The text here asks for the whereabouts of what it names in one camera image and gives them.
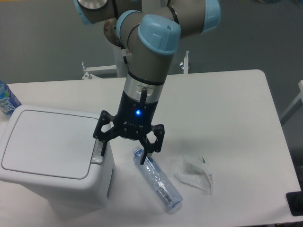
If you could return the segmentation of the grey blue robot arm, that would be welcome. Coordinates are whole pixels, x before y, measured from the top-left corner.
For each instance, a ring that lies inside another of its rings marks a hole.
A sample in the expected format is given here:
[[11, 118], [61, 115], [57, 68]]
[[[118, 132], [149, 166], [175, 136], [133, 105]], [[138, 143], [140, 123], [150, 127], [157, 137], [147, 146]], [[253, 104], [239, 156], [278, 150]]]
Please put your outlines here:
[[216, 28], [220, 3], [168, 0], [151, 13], [142, 11], [139, 0], [76, 0], [74, 5], [84, 23], [117, 19], [118, 39], [132, 56], [117, 114], [102, 111], [93, 137], [104, 145], [116, 137], [140, 141], [144, 163], [161, 151], [164, 126], [152, 125], [152, 119], [179, 41]]

